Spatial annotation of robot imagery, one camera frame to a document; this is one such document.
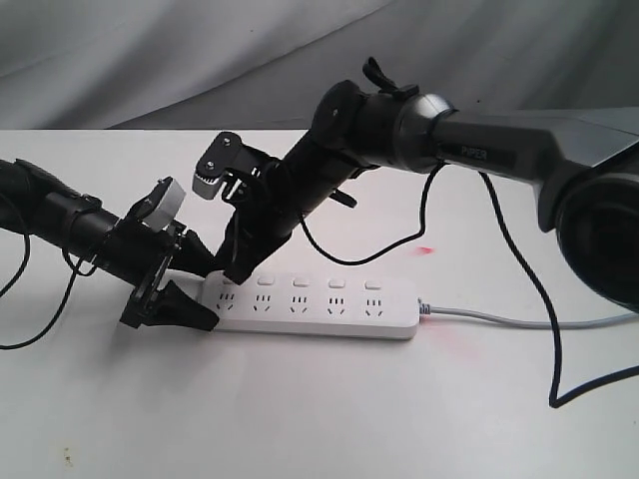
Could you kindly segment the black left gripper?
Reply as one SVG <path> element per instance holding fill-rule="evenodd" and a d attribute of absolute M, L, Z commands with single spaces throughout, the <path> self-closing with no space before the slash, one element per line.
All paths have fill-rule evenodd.
<path fill-rule="evenodd" d="M 158 231 L 146 221 L 159 205 L 149 197 L 134 203 L 104 236 L 94 265 L 133 287 L 120 321 L 130 327 L 178 326 L 210 332 L 219 316 L 170 280 L 159 288 L 166 270 L 206 277 L 223 269 L 199 236 L 173 217 Z"/>

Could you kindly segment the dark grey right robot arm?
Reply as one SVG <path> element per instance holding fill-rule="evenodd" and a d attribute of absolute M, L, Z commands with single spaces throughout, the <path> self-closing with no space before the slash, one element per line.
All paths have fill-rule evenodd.
<path fill-rule="evenodd" d="M 237 179 L 218 267 L 235 282 L 292 235 L 347 180 L 379 168 L 431 174 L 466 167 L 531 186 L 539 228 L 555 233 L 576 276 L 601 297 L 638 307 L 638 111 L 464 112 L 414 85 L 398 86 L 374 60 L 376 85 L 345 80 L 321 98 L 308 131 L 274 158 L 229 134 L 206 159 Z"/>

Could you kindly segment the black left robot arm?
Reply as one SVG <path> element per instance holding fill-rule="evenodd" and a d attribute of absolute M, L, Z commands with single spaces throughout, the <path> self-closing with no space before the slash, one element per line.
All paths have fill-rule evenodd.
<path fill-rule="evenodd" d="M 163 280 L 169 269 L 206 277 L 216 266 L 198 235 L 176 219 L 185 196 L 174 178 L 165 177 L 119 218 L 100 199 L 34 164 L 1 164 L 2 229 L 35 236 L 58 247 L 64 259 L 75 256 L 130 284 L 120 320 L 134 328 L 211 331 L 219 323 L 216 313 Z"/>

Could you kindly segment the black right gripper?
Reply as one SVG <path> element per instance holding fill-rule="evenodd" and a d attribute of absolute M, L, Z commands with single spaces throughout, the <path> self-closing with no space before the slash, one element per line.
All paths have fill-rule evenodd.
<path fill-rule="evenodd" d="M 218 270 L 233 283 L 244 283 L 320 204 L 315 165 L 257 154 L 243 162 L 231 172 L 227 203 L 235 211 L 215 253 Z"/>

